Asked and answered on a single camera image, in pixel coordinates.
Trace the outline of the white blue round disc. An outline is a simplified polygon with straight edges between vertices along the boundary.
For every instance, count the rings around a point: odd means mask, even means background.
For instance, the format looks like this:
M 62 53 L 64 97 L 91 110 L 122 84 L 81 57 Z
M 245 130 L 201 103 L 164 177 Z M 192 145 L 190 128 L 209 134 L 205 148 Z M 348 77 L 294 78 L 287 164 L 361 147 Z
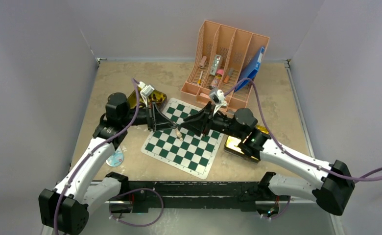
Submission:
M 107 160 L 106 164 L 110 167 L 118 167 L 124 161 L 124 153 L 118 148 Z

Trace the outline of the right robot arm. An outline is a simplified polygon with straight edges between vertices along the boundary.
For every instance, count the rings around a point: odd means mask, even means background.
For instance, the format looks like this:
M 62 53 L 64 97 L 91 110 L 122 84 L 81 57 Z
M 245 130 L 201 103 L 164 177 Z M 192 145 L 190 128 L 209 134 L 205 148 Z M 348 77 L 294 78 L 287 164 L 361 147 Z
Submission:
M 248 108 L 240 108 L 233 117 L 215 112 L 210 102 L 200 111 L 186 117 L 181 128 L 204 136 L 210 131 L 240 139 L 238 148 L 248 158 L 273 163 L 298 175 L 287 178 L 269 173 L 258 186 L 259 195 L 270 199 L 274 195 L 295 196 L 314 201 L 326 212 L 341 216 L 349 202 L 355 183 L 347 165 L 317 160 L 279 143 L 271 134 L 257 128 L 258 120 Z

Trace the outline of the blue folder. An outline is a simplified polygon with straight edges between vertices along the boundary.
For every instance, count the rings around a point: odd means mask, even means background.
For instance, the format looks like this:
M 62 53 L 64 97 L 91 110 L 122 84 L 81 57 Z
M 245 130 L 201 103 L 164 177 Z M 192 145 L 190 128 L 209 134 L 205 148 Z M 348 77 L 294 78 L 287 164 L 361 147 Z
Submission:
M 261 65 L 261 61 L 262 61 L 264 53 L 265 53 L 265 47 L 263 46 L 256 52 L 256 54 L 253 56 L 253 58 L 244 67 L 244 69 L 240 73 L 240 76 L 239 76 L 238 82 L 237 82 L 237 86 L 235 87 L 234 92 L 239 91 L 244 86 L 246 86 L 246 84 L 248 83 L 248 81 L 242 82 L 242 80 L 244 80 L 246 78 L 253 80 L 255 78 L 257 72 L 260 69 L 260 65 Z

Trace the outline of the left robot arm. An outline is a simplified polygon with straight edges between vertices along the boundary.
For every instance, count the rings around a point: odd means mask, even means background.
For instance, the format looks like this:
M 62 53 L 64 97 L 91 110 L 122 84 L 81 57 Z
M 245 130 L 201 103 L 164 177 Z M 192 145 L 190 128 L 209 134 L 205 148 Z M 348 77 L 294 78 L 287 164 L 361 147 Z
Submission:
M 105 201 L 112 197 L 124 200 L 128 195 L 144 191 L 144 188 L 131 189 L 128 177 L 115 172 L 107 174 L 98 185 L 91 184 L 126 137 L 129 127 L 144 124 L 153 132 L 177 128 L 175 122 L 159 111 L 156 103 L 132 109 L 124 93 L 109 95 L 105 113 L 84 155 L 54 189 L 40 193 L 42 223 L 53 228 L 55 234 L 78 235 L 89 216 Z

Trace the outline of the grey box in organizer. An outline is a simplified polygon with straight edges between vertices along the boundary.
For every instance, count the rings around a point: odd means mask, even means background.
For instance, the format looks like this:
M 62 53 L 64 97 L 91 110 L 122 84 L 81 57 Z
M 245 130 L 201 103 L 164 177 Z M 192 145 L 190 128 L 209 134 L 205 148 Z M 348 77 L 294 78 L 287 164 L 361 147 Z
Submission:
M 216 72 L 220 69 L 221 64 L 222 64 L 222 59 L 223 59 L 223 57 L 219 54 L 216 54 L 214 56 L 212 65 L 211 65 L 210 70 L 209 70 L 210 75 L 214 76 L 216 74 Z

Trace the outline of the pink desk organizer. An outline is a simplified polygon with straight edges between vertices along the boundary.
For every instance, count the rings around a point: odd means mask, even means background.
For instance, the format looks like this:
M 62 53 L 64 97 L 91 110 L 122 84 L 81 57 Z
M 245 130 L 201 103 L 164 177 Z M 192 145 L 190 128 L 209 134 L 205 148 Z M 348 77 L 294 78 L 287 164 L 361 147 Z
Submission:
M 194 66 L 181 89 L 181 99 L 198 107 L 209 101 L 209 85 L 214 78 L 209 70 L 214 56 L 219 54 L 223 57 L 220 69 L 224 70 L 224 75 L 217 88 L 224 91 L 228 102 L 220 110 L 232 114 L 239 108 L 245 108 L 251 94 L 251 84 L 248 82 L 237 92 L 234 89 L 244 67 L 261 47 L 264 46 L 266 52 L 269 40 L 261 34 L 205 20 L 198 33 Z M 229 68 L 234 68 L 234 72 L 229 83 L 225 84 L 223 80 Z

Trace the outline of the gold tin with white pieces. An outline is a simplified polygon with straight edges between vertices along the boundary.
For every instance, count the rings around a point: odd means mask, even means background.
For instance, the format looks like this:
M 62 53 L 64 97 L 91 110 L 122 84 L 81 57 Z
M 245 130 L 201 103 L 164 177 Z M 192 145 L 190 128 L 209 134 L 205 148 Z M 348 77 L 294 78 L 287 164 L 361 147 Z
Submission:
M 263 145 L 270 139 L 269 131 L 265 127 L 256 125 L 243 140 L 228 136 L 224 145 L 224 151 L 248 162 L 258 164 L 261 161 L 260 152 L 264 150 Z

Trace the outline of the gold tin with dark pieces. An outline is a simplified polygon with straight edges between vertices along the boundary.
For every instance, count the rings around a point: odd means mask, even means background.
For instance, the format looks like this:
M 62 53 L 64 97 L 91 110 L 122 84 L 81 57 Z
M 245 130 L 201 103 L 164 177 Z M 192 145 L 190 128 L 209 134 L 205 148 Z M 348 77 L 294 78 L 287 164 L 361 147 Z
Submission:
M 131 95 L 127 98 L 127 101 L 130 105 L 130 108 L 133 109 L 136 107 L 136 93 L 133 91 Z M 154 90 L 152 94 L 148 97 L 148 103 L 156 102 L 159 110 L 163 110 L 167 104 L 167 95 L 158 90 Z

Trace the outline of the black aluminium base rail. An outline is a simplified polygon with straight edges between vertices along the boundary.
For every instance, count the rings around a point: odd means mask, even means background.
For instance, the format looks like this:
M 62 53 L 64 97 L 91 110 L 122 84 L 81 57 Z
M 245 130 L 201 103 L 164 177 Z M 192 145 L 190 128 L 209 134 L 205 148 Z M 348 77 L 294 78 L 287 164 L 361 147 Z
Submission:
M 144 188 L 125 197 L 133 213 L 161 209 L 239 209 L 243 212 L 269 213 L 259 201 L 288 200 L 287 195 L 271 193 L 265 182 L 268 172 L 258 182 L 130 181 L 131 189 Z

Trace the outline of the green white chess board mat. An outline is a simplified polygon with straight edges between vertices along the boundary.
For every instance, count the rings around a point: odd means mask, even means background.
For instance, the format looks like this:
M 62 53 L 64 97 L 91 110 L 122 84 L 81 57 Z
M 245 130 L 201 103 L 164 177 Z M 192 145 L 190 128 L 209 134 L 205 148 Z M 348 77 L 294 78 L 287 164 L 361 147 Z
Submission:
M 180 140 L 174 129 L 151 132 L 141 152 L 172 167 L 206 179 L 220 149 L 224 134 L 210 130 L 204 136 L 180 129 Z

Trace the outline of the pink capped bottle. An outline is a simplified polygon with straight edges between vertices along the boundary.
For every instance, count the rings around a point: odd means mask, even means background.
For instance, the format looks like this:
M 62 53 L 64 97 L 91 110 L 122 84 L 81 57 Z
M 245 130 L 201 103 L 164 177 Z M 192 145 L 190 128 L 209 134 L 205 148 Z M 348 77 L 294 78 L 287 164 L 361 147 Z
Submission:
M 217 72 L 214 75 L 213 80 L 211 81 L 211 83 L 209 85 L 209 89 L 210 90 L 218 87 L 218 85 L 219 85 L 223 75 L 224 75 L 224 70 L 223 69 L 217 70 Z

